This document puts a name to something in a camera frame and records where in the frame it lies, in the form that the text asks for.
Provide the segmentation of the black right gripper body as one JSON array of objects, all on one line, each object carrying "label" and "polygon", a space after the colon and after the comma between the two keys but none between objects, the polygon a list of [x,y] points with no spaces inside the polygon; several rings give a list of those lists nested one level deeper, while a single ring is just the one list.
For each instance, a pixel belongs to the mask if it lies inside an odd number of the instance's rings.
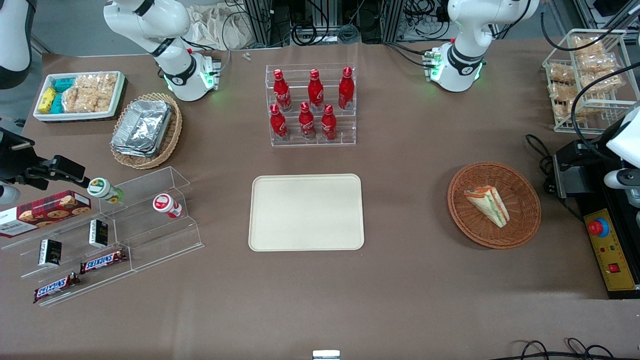
[{"label": "black right gripper body", "polygon": [[34,150],[35,142],[9,130],[1,129],[0,179],[2,183],[47,183],[42,176],[42,162]]}]

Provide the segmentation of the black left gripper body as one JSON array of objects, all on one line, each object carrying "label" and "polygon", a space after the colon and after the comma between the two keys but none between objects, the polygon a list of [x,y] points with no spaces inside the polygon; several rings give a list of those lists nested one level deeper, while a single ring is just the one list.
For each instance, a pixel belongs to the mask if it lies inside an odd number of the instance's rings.
[{"label": "black left gripper body", "polygon": [[623,168],[623,161],[617,155],[614,155],[604,143],[596,142],[589,148],[583,140],[576,140],[577,159],[575,166],[586,167],[592,173],[606,174],[610,171],[617,171]]}]

